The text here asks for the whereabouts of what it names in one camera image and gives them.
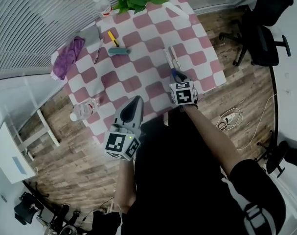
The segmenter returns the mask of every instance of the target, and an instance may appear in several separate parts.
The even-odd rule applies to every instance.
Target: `blue sticker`
[[[22,167],[22,165],[20,164],[20,161],[19,161],[18,157],[12,157],[12,159],[15,162],[15,164],[16,164],[17,168],[19,169],[20,173],[26,175],[26,172],[25,172],[24,168]]]

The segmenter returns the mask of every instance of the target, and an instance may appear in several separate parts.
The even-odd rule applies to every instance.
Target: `white marker cube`
[[[139,146],[140,141],[134,134],[110,131],[105,133],[105,151],[114,158],[131,160]]]
[[[193,88],[193,81],[170,84],[171,96],[176,105],[193,104]]]

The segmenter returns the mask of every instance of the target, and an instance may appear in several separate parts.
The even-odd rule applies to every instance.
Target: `yellow marker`
[[[119,47],[118,41],[114,38],[113,34],[111,33],[111,31],[108,31],[108,35],[110,37],[110,39],[113,41],[114,45],[116,47]]]

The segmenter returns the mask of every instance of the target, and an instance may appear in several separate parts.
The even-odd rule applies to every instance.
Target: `black t-shirt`
[[[246,234],[243,212],[201,136],[167,126],[150,133],[137,151],[137,200],[123,220],[122,235]],[[238,193],[274,214],[281,228],[284,201],[255,161],[238,163],[230,180]]]

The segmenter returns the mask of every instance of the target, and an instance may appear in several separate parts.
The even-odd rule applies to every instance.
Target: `teal eraser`
[[[126,49],[126,48],[110,48],[108,50],[108,54],[110,56],[113,55],[129,55],[131,53],[131,50]]]

